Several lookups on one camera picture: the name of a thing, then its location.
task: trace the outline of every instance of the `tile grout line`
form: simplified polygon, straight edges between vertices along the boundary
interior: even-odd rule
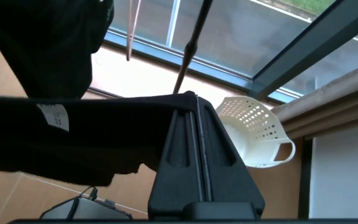
[[[16,190],[16,187],[17,187],[17,185],[19,184],[19,181],[21,180],[22,175],[23,175],[23,174],[20,174],[20,175],[19,175],[19,177],[17,178],[17,181],[16,181],[15,185],[12,187],[11,193],[9,193],[9,195],[7,196],[6,201],[5,201],[4,205],[2,206],[2,208],[1,208],[1,210],[0,210],[0,217],[1,217],[2,213],[3,213],[3,211],[5,210],[5,207],[6,207],[6,205],[8,204],[9,200],[11,199],[13,192]]]
[[[51,182],[47,182],[47,181],[45,181],[45,180],[38,179],[38,178],[36,178],[36,177],[32,177],[31,175],[23,174],[23,176],[25,176],[25,177],[27,177],[27,178],[31,178],[31,179],[33,179],[33,180],[38,180],[38,181],[40,181],[40,182],[43,182],[43,183],[46,183],[46,184],[50,184],[50,185],[53,185],[53,186],[56,186],[56,187],[60,187],[60,188],[62,188],[62,189],[70,190],[70,191],[76,192],[76,193],[78,193],[78,194],[82,193],[82,192],[79,192],[79,191],[77,191],[77,190],[69,189],[68,187],[63,187],[63,186],[60,186],[60,185],[58,185],[58,184],[54,184],[54,183],[51,183]],[[147,215],[147,212],[142,212],[142,211],[139,211],[139,210],[137,210],[137,209],[134,209],[134,208],[131,208],[131,207],[128,207],[128,206],[125,206],[125,205],[121,205],[121,204],[118,204],[118,203],[116,203],[115,205],[120,206],[120,207],[123,207],[123,208],[128,208],[128,209],[130,209],[130,210],[133,210],[133,211],[136,211],[136,212],[140,212],[140,213],[143,213],[143,214],[146,214],[146,215]]]

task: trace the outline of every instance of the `clothing tag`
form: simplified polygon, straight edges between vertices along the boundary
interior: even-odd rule
[[[63,105],[37,104],[49,125],[68,131],[68,114]]]

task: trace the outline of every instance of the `wall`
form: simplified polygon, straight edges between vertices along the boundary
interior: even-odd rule
[[[177,77],[176,71],[141,58],[132,57],[126,62],[123,53],[109,47],[102,47],[94,54],[92,63],[92,86],[125,97],[170,94]],[[191,76],[185,77],[180,92],[187,90],[196,92],[214,106],[226,96],[240,95]],[[0,95],[26,97],[1,53]],[[87,93],[84,98],[101,97]],[[249,172],[266,201],[264,218],[296,218],[300,153],[282,166],[250,169]],[[135,218],[147,218],[147,202],[154,178],[154,171],[141,166],[136,174],[116,175],[109,187],[100,188],[99,197],[115,201],[120,209],[132,213]],[[78,195],[85,187],[21,172],[0,172],[0,223],[16,218],[37,218],[51,206]]]
[[[314,139],[310,218],[358,218],[358,128]]]

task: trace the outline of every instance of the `basket hole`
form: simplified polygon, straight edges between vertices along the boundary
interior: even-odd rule
[[[292,144],[291,143],[283,143],[280,145],[280,149],[277,152],[276,158],[274,161],[284,161],[288,157],[290,157],[292,152]]]

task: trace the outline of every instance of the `green grass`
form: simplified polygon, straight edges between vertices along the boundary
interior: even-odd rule
[[[335,0],[280,0],[280,1],[299,7],[313,14],[320,15]]]

